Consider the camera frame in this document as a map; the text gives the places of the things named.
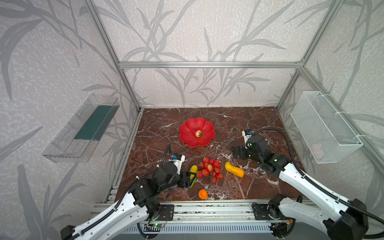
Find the yellow green mango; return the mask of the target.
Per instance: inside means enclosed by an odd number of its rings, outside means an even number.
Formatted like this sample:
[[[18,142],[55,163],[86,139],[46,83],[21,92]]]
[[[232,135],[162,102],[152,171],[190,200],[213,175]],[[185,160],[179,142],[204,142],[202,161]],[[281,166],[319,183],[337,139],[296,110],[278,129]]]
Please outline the yellow green mango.
[[[195,183],[196,183],[196,179],[197,179],[197,171],[198,171],[198,167],[196,165],[193,165],[191,168],[190,168],[190,179],[191,179],[191,185],[189,186],[189,188],[191,189]]]

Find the yellow orange banana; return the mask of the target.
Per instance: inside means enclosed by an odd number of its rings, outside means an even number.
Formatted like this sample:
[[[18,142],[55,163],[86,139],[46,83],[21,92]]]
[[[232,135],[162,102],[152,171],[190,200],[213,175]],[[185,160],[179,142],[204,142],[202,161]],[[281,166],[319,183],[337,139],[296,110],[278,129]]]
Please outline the yellow orange banana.
[[[233,166],[230,162],[225,163],[225,169],[227,170],[227,172],[234,174],[239,178],[243,178],[245,175],[245,172],[241,168]]]

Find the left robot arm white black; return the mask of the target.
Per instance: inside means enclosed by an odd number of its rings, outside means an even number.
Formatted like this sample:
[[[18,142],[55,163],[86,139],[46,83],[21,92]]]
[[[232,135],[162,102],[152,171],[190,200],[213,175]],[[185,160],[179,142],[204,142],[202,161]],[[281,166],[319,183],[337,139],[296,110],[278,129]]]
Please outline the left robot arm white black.
[[[62,240],[111,240],[127,228],[159,213],[159,194],[188,188],[196,174],[181,170],[182,161],[171,161],[136,179],[123,196],[91,220],[61,230]]]

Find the red grape bunch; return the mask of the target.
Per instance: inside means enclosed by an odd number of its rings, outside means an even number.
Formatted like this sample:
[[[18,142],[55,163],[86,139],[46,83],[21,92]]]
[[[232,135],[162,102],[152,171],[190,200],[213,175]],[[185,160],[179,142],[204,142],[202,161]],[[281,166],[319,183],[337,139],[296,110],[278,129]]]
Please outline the red grape bunch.
[[[220,162],[208,157],[204,157],[203,161],[199,163],[196,174],[198,179],[201,179],[204,176],[211,177],[213,184],[216,184],[218,180],[223,178]]]

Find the small orange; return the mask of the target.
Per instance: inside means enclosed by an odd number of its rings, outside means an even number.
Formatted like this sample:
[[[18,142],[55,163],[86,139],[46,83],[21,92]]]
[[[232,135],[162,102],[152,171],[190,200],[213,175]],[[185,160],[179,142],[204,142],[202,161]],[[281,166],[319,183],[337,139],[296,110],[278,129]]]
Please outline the small orange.
[[[208,192],[206,190],[204,190],[204,189],[201,189],[199,191],[199,198],[201,200],[206,200],[208,198]]]

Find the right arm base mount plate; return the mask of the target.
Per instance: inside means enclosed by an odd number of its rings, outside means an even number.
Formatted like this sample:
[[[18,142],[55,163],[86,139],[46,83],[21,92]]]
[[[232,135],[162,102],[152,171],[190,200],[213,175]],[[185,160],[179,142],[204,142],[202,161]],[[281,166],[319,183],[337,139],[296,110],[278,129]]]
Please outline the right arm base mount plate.
[[[255,216],[255,220],[282,222],[288,222],[292,220],[291,218],[284,216],[278,207],[271,206],[269,204],[252,203],[251,207]]]

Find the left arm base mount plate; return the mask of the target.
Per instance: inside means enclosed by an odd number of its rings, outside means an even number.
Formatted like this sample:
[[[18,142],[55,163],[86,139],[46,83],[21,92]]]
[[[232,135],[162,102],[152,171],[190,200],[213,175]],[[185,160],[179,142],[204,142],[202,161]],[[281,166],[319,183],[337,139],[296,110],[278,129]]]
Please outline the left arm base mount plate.
[[[172,221],[175,213],[175,205],[160,205],[154,213],[150,214],[151,221]]]

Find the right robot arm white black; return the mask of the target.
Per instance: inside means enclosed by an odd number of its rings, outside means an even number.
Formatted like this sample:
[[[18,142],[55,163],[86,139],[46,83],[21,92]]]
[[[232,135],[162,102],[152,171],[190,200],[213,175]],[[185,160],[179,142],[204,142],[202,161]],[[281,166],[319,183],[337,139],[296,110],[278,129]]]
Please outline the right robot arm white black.
[[[287,217],[304,222],[326,233],[332,240],[362,240],[369,229],[368,217],[362,212],[364,203],[336,194],[295,166],[295,162],[282,154],[272,153],[267,141],[251,130],[242,132],[243,146],[232,147],[234,158],[252,160],[266,173],[274,175],[310,199],[315,207],[293,201],[278,194],[268,206],[254,211],[273,219]]]

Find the red peach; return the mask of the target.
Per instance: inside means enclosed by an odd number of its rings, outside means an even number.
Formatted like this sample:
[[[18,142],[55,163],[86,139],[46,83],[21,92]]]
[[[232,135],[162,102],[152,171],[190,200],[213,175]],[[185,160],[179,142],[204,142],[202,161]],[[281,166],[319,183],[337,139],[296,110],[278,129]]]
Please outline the red peach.
[[[200,138],[200,137],[203,136],[203,132],[202,132],[201,130],[194,130],[194,131],[193,131],[193,135],[194,135],[194,137],[196,137],[196,138]]]

